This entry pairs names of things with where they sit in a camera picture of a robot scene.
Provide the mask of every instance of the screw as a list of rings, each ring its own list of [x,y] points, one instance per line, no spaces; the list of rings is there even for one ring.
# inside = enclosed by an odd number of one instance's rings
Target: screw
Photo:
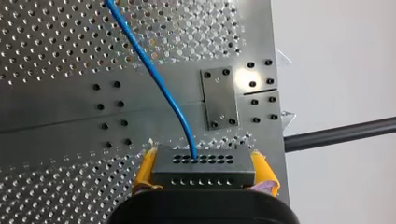
[[[253,122],[254,122],[254,123],[260,123],[260,121],[262,121],[262,120],[259,119],[259,118],[257,118],[257,117],[253,118]]]
[[[97,108],[98,110],[104,110],[104,109],[105,109],[105,106],[102,105],[102,104],[99,104],[99,105],[96,106],[96,108]]]
[[[93,88],[95,91],[99,91],[99,90],[100,90],[99,84],[93,84],[92,88]]]
[[[124,143],[125,143],[125,145],[129,146],[132,144],[132,140],[127,138],[127,139],[125,139]]]
[[[224,70],[223,70],[223,75],[224,75],[224,76],[230,75],[230,70],[224,69]]]
[[[279,116],[278,115],[276,115],[276,114],[272,114],[272,115],[270,115],[270,119],[278,119],[279,118]]]
[[[248,68],[254,68],[254,63],[253,62],[247,63],[247,67]]]
[[[118,82],[118,81],[115,81],[115,82],[113,83],[113,86],[114,86],[115,88],[119,88],[119,87],[121,87],[121,83]]]
[[[209,72],[205,72],[205,73],[204,73],[204,77],[210,78],[210,77],[212,77],[212,74],[210,74]]]
[[[103,124],[102,124],[102,129],[103,129],[103,130],[107,130],[107,129],[108,129],[108,124],[103,123]]]
[[[125,103],[123,101],[118,101],[117,102],[118,107],[125,107]]]
[[[268,98],[268,101],[271,102],[271,103],[276,102],[276,98],[274,96],[270,96]]]
[[[122,119],[122,120],[121,120],[121,125],[122,125],[122,126],[128,126],[128,121],[125,120],[125,119]]]
[[[267,66],[271,66],[273,64],[273,61],[271,59],[268,59],[268,60],[265,60],[264,64]]]
[[[217,128],[217,127],[219,127],[218,123],[215,122],[215,121],[212,121],[212,122],[210,123],[210,126],[212,126],[212,128]]]
[[[269,85],[272,85],[272,84],[274,84],[274,79],[273,78],[268,78],[267,79],[267,84],[269,84]]]
[[[235,120],[235,119],[229,119],[228,122],[229,122],[230,124],[232,124],[232,125],[235,125],[235,124],[236,124],[236,120]]]
[[[113,144],[111,144],[111,142],[106,142],[105,143],[105,147],[111,148],[111,147],[113,147]]]

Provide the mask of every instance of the blue wire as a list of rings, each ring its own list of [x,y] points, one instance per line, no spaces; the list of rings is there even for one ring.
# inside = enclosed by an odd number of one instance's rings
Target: blue wire
[[[172,97],[171,92],[166,89],[165,83],[161,78],[160,74],[157,72],[157,69],[154,67],[154,64],[151,63],[149,56],[143,50],[143,48],[137,43],[136,38],[132,34],[131,30],[129,29],[128,25],[126,24],[125,19],[121,16],[120,11],[116,7],[114,0],[106,0],[106,4],[113,14],[114,19],[116,19],[117,23],[119,24],[121,30],[125,33],[128,40],[131,42],[132,47],[139,55],[140,59],[142,60],[143,64],[148,69],[149,73],[151,74],[154,81],[157,83],[158,87],[160,88],[163,96],[166,98],[168,103],[172,106],[173,110],[175,111],[178,120],[183,127],[184,133],[186,134],[187,140],[190,145],[190,154],[192,158],[197,158],[197,149],[194,143],[194,136],[192,135],[192,131],[190,129],[189,124],[187,123],[186,119],[184,118],[183,113],[181,112],[180,108],[178,107],[175,99]]]

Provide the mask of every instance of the small rectangular metal plate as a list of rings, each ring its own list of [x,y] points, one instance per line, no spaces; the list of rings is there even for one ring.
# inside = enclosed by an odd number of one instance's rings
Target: small rectangular metal plate
[[[218,130],[238,126],[231,66],[201,70],[201,79],[208,129]]]
[[[190,152],[159,146],[151,182],[167,189],[240,189],[253,185],[255,170],[246,148],[200,149],[192,160]]]

